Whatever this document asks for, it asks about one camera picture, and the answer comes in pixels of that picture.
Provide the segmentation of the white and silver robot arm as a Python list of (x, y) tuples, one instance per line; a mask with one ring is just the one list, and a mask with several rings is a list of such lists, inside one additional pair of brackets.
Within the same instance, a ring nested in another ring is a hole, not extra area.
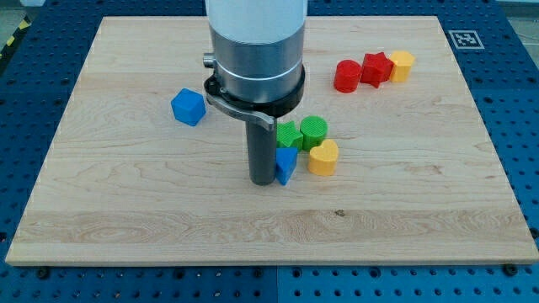
[(203, 56), (232, 96), (268, 103), (302, 77), (307, 0), (205, 0), (212, 52)]

